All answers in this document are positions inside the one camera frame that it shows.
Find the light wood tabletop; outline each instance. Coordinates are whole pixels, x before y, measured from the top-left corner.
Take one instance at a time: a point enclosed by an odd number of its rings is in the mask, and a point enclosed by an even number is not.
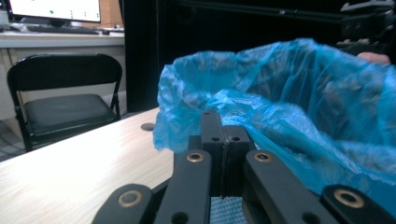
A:
[[[91,223],[117,188],[153,189],[173,171],[173,152],[154,149],[158,109],[0,162],[0,223]]]

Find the white desk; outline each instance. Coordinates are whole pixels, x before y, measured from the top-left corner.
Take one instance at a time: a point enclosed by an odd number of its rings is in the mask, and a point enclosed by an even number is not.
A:
[[[0,120],[18,134],[18,125],[7,85],[7,71],[19,59],[37,53],[85,52],[104,53],[120,62],[125,71],[124,37],[120,33],[110,35],[58,35],[24,32],[0,33]],[[125,92],[125,73],[120,92]],[[103,96],[112,93],[112,88],[97,90]],[[126,109],[125,97],[120,97],[121,111]]]
[[[158,109],[0,162],[0,223],[91,223],[117,188],[154,188],[172,175],[173,152],[157,151]]]

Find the hand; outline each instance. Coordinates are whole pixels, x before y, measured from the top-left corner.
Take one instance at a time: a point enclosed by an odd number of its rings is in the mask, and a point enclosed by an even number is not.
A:
[[[358,55],[359,58],[362,58],[370,63],[390,63],[390,59],[385,54],[377,54],[372,52],[363,52]]]

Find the bin liner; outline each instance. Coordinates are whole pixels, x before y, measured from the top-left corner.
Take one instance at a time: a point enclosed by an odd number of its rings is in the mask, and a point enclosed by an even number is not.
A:
[[[160,77],[157,149],[187,149],[200,115],[243,125],[311,190],[359,189],[396,217],[396,70],[312,39],[239,52],[203,51]]]

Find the trash bag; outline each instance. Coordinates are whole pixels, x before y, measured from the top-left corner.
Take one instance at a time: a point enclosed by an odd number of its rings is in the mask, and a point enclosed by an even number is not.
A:
[[[243,125],[311,190],[364,192],[396,217],[396,70],[312,39],[237,53],[204,51],[166,65],[159,82],[157,149],[187,149],[200,114]]]

